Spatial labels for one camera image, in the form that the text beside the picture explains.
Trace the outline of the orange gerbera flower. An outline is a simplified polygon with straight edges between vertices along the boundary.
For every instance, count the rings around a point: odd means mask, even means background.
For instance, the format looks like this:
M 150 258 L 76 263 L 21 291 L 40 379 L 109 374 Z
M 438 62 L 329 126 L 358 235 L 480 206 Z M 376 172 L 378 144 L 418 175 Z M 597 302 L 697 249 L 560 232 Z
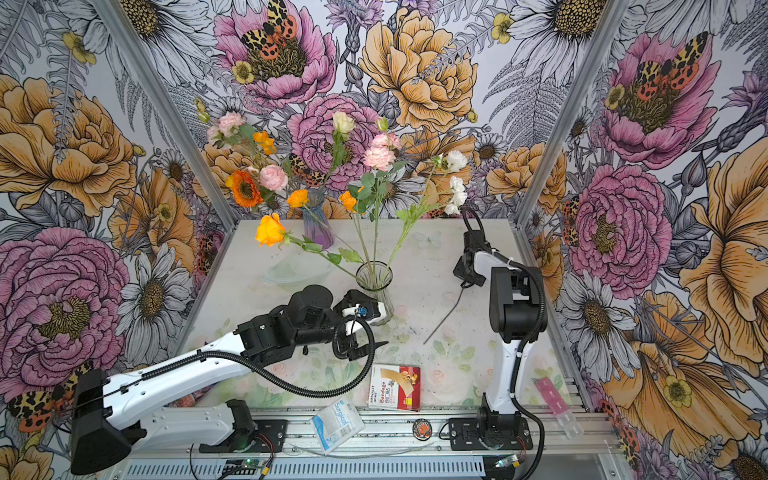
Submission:
M 253 208 L 264 202 L 259 187 L 247 170 L 233 172 L 227 179 L 226 185 L 235 203 L 240 207 Z

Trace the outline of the yellow ranunculus stem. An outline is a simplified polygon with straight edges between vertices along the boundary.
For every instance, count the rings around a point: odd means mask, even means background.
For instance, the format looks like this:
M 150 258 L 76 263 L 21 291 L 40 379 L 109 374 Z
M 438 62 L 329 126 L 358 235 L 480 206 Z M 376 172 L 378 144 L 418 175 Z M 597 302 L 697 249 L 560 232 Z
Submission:
M 275 140 L 267 131 L 237 133 L 226 137 L 225 143 L 230 149 L 247 158 L 245 170 L 257 184 L 260 183 L 261 171 L 277 164 L 274 158 L 277 152 Z

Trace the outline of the pink rose flower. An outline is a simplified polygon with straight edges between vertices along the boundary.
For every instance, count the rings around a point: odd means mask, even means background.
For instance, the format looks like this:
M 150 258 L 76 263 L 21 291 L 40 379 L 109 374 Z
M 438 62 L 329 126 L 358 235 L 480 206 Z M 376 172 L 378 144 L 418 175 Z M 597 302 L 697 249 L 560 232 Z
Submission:
M 296 192 L 290 195 L 282 194 L 288 185 L 288 176 L 280 166 L 268 165 L 261 168 L 258 180 L 259 193 L 264 202 L 273 198 L 282 198 L 293 206 L 302 207 L 306 204 L 304 194 L 297 194 Z

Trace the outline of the small white rosebud stem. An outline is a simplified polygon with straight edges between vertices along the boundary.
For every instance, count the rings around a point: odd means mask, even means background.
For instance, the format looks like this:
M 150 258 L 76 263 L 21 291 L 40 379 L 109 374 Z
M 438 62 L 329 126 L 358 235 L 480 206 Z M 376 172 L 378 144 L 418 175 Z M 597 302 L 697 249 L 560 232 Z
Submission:
M 445 313 L 445 315 L 440 319 L 440 321 L 437 323 L 437 325 L 433 328 L 433 330 L 427 335 L 427 337 L 423 340 L 422 345 L 427 345 L 428 342 L 434 337 L 434 335 L 441 329 L 441 327 L 445 324 L 445 322 L 450 318 L 450 316 L 453 314 L 453 312 L 456 310 L 456 308 L 459 306 L 464 291 L 468 289 L 469 287 L 465 284 L 461 284 L 460 290 L 458 293 L 458 296 L 450 309 Z

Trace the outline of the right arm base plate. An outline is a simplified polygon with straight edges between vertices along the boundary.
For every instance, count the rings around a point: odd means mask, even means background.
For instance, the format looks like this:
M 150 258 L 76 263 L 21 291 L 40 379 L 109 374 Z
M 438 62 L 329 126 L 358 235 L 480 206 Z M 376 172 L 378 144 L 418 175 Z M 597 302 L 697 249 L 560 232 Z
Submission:
M 480 418 L 451 418 L 447 433 L 453 451 L 533 450 L 528 422 L 519 414 Z

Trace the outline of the white carnation stem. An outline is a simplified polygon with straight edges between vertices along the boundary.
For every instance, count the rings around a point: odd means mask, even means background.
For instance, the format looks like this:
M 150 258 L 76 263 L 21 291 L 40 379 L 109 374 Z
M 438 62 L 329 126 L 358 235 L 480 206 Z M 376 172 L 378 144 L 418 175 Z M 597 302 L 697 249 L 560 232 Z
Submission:
M 447 187 L 438 190 L 436 186 L 433 194 L 425 193 L 416 204 L 396 211 L 396 216 L 403 222 L 403 225 L 397 244 L 388 259 L 389 265 L 394 261 L 415 224 L 429 212 L 441 210 L 446 215 L 458 215 L 460 213 L 461 207 L 468 198 L 468 193 L 465 182 L 459 173 L 468 164 L 469 159 L 459 150 L 435 155 L 428 161 L 427 182 L 431 182 L 433 177 L 436 177 L 437 180 L 443 178 L 447 180 Z

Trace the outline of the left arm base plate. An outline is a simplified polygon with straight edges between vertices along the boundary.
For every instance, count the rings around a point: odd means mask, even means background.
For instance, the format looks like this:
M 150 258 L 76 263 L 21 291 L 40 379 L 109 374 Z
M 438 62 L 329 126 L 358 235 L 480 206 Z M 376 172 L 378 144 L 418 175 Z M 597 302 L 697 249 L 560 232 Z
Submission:
M 199 453 L 280 453 L 283 450 L 288 422 L 277 419 L 256 420 L 238 427 L 217 445 L 202 444 Z

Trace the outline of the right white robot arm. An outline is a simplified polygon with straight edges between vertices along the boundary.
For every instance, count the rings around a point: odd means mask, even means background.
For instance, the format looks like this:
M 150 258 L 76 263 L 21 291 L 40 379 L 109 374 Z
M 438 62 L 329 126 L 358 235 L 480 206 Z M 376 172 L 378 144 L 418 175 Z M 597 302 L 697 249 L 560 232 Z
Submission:
M 540 270 L 493 248 L 480 229 L 463 234 L 464 249 L 454 275 L 469 287 L 489 288 L 488 318 L 499 335 L 493 379 L 483 394 L 477 429 L 496 447 L 524 436 L 518 390 L 533 344 L 547 328 L 546 292 Z

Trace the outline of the clear ribbed glass vase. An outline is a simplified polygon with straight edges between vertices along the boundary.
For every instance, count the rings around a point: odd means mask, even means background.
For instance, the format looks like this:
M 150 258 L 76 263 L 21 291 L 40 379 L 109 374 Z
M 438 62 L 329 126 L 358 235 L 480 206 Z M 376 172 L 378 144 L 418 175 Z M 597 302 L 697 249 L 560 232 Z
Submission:
M 394 315 L 389 286 L 393 280 L 391 268 L 384 262 L 376 260 L 362 264 L 355 275 L 358 286 L 372 298 L 375 298 L 384 306 L 383 317 L 374 322 L 374 325 L 388 323 Z

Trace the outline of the blue purple glass vase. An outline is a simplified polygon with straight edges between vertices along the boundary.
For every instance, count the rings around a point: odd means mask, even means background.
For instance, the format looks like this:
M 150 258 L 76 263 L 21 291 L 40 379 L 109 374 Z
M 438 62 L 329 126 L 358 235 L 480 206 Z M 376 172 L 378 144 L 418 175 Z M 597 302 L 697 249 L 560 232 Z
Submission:
M 327 250 L 334 244 L 334 235 L 323 210 L 324 194 L 315 188 L 308 190 L 307 203 L 301 208 L 304 235 Z

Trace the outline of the pink carnation stem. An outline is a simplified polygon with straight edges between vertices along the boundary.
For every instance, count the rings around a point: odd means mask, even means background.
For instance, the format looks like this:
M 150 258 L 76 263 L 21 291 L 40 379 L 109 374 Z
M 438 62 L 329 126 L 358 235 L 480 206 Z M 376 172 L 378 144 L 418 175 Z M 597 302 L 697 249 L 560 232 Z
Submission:
M 207 131 L 208 143 L 217 148 L 250 147 L 253 127 L 238 112 L 228 112 L 213 122 Z
M 358 187 L 355 195 L 358 200 L 358 212 L 361 221 L 365 215 L 374 223 L 373 257 L 377 260 L 378 224 L 384 198 L 389 193 L 392 179 L 398 169 L 397 154 L 402 147 L 399 137 L 390 131 L 389 122 L 385 117 L 376 121 L 379 133 L 373 138 L 365 151 L 363 164 L 369 169 L 360 179 L 360 186 L 352 185 L 347 191 L 352 192 L 352 187 Z

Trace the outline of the orange yellow flower stems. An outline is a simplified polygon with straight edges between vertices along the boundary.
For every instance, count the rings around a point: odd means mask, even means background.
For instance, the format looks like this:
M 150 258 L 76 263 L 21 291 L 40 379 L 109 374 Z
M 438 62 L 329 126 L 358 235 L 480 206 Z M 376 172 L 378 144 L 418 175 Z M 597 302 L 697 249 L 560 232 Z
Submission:
M 364 256 L 362 257 L 363 258 L 363 263 L 366 263 L 368 261 L 374 260 L 374 258 L 369 255 L 368 249 L 367 249 L 367 247 L 365 245 L 365 241 L 364 241 L 364 238 L 363 238 L 363 235 L 362 235 L 361 214 L 358 212 L 359 204 L 358 204 L 358 200 L 355 197 L 355 195 L 358 193 L 358 191 L 359 191 L 359 188 L 353 186 L 352 187 L 352 192 L 345 191 L 344 193 L 342 193 L 341 196 L 336 200 L 336 203 L 338 203 L 341 206 L 343 206 L 344 209 L 349 214 L 349 218 L 351 219 L 351 221 L 352 221 L 352 223 L 353 223 L 353 225 L 355 227 L 355 230 L 356 230 L 356 232 L 358 234 L 358 237 L 359 237 L 359 241 L 360 241 L 360 243 L 362 245 L 363 254 L 364 254 Z M 308 190 L 307 189 L 299 189 L 299 190 L 296 190 L 294 192 L 296 192 L 297 194 L 304 194 L 305 195 L 305 199 L 306 199 L 306 203 L 307 203 L 307 200 L 308 200 Z M 299 210 L 301 210 L 301 208 L 303 207 L 303 206 L 302 207 L 293 206 L 292 204 L 289 204 L 289 203 L 288 203 L 288 205 L 291 208 L 299 209 Z M 346 246 L 346 248 L 354 249 L 350 244 L 348 244 L 341 237 L 336 236 L 334 233 L 333 233 L 333 235 L 334 235 L 334 238 L 337 238 L 341 243 L 343 243 Z

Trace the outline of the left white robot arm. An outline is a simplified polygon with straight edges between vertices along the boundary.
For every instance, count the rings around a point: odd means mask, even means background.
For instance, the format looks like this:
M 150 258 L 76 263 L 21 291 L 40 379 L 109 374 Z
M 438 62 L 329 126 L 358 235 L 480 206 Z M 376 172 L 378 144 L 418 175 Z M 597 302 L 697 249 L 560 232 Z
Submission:
M 373 326 L 390 314 L 383 301 L 352 289 L 339 302 L 329 289 L 310 285 L 279 305 L 240 324 L 234 331 L 192 352 L 148 368 L 107 375 L 96 368 L 76 386 L 70 434 L 71 471 L 94 474 L 125 459 L 165 427 L 151 417 L 166 405 L 230 378 L 255 373 L 275 386 L 306 398 L 334 398 L 359 385 L 371 371 L 380 347 Z M 297 347 L 328 344 L 338 359 L 364 359 L 360 373 L 330 390 L 291 384 L 269 366 L 292 357 Z

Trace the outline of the cream white rose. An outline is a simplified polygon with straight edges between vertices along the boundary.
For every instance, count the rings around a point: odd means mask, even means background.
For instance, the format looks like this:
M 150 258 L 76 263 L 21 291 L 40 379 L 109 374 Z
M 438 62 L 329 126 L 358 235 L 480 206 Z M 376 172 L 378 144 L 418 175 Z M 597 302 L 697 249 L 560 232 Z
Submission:
M 343 165 L 349 156 L 346 142 L 349 140 L 351 132 L 355 129 L 354 119 L 343 111 L 333 114 L 333 131 L 331 147 L 331 164 L 329 175 L 332 175 L 341 165 Z

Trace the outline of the orange rose stem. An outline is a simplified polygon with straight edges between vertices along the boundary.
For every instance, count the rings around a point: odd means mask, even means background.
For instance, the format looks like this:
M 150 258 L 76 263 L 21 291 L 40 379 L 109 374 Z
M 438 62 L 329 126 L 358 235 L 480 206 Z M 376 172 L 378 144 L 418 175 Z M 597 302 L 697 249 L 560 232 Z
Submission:
M 295 245 L 304 252 L 323 258 L 337 269 L 352 277 L 355 276 L 355 273 L 344 267 L 343 264 L 363 264 L 363 258 L 354 249 L 340 248 L 337 252 L 328 251 L 319 243 L 293 235 L 285 228 L 276 213 L 261 218 L 256 230 L 255 239 L 261 246 L 282 247 L 285 245 Z

